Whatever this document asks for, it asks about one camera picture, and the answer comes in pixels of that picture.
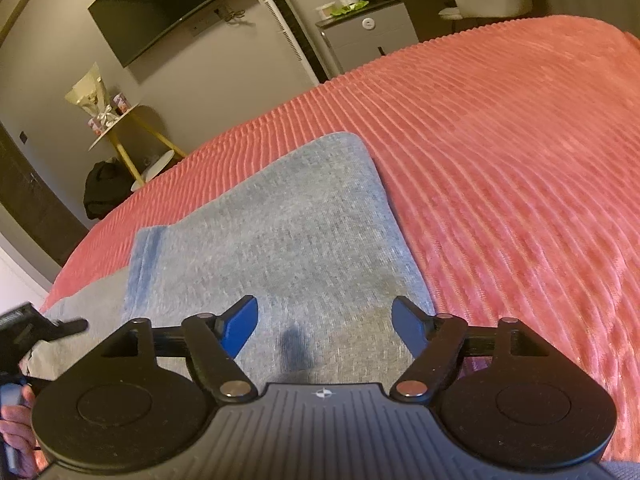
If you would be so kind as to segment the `person's left hand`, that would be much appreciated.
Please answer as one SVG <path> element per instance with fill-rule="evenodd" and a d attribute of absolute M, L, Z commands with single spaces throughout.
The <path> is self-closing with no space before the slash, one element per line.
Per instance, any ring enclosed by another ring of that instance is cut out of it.
<path fill-rule="evenodd" d="M 32 408 L 36 396 L 29 386 L 22 388 L 23 403 L 1 408 L 1 435 L 6 444 L 21 457 L 21 468 L 16 474 L 21 479 L 33 479 L 47 465 L 40 444 L 32 430 Z"/>

